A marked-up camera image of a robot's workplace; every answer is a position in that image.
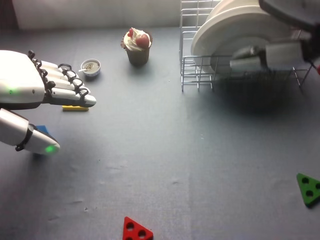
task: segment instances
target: gray table surface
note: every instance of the gray table surface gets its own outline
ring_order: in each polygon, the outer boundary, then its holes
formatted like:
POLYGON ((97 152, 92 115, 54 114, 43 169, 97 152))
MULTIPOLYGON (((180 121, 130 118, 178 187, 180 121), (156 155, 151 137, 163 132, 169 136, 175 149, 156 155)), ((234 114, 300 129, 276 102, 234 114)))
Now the gray table surface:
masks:
POLYGON ((85 82, 97 99, 88 112, 17 111, 61 151, 0 145, 0 239, 120 240, 129 216, 155 240, 318 240, 320 205, 306 208, 296 181, 320 179, 316 72, 249 110, 206 86, 181 92, 178 28, 150 29, 140 69, 120 47, 125 31, 1 35, 0 49, 75 69, 96 58, 102 72, 85 82))

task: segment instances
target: green triangle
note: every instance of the green triangle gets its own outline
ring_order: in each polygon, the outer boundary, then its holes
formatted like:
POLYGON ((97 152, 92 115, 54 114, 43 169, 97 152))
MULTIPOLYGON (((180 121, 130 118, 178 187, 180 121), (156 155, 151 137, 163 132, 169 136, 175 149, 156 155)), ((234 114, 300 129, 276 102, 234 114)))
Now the green triangle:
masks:
POLYGON ((320 181, 298 173, 296 175, 304 204, 312 207, 320 200, 320 181))

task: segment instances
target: white frosting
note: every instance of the white frosting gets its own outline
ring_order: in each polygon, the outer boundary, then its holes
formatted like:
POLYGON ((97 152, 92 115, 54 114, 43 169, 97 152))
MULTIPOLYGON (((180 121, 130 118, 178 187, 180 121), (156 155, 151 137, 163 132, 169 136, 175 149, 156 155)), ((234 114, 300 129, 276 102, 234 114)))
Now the white frosting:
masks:
POLYGON ((130 50, 130 51, 142 51, 144 50, 143 48, 137 46, 136 44, 136 38, 139 38, 141 37, 143 34, 147 35, 148 38, 149 38, 149 48, 151 46, 151 41, 150 41, 150 36, 149 34, 145 33, 144 31, 142 30, 138 30, 138 29, 135 29, 132 27, 132 30, 133 30, 133 36, 130 37, 128 36, 128 33, 127 32, 125 35, 124 35, 124 38, 123 38, 123 43, 125 44, 125 46, 130 50))

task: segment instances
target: yellow block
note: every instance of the yellow block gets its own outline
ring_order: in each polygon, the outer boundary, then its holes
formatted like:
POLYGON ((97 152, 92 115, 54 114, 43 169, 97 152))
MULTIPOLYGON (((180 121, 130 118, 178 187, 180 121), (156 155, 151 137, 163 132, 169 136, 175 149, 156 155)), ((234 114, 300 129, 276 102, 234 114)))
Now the yellow block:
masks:
POLYGON ((63 111, 74 111, 74 112, 86 112, 89 110, 88 107, 82 106, 62 106, 63 111))

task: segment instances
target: brown cupcake liner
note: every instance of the brown cupcake liner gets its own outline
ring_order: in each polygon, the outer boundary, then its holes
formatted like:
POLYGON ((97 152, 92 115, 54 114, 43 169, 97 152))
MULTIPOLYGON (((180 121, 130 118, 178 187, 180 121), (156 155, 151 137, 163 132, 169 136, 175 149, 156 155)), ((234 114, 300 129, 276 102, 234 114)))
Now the brown cupcake liner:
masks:
MULTIPOLYGON (((151 36, 151 34, 147 31, 144 31, 146 34, 149 35, 150 37, 150 42, 151 42, 151 45, 150 47, 152 46, 152 42, 153 42, 153 38, 151 36)), ((136 67, 139 67, 139 66, 142 66, 144 64, 146 64, 148 62, 148 59, 149 59, 149 50, 150 50, 150 47, 147 48, 147 49, 143 49, 141 51, 131 51, 127 48, 127 46, 125 45, 124 43, 124 37, 125 35, 122 37, 122 41, 121 41, 121 47, 126 51, 127 55, 128 55, 128 58, 129 58, 129 62, 136 66, 136 67)))

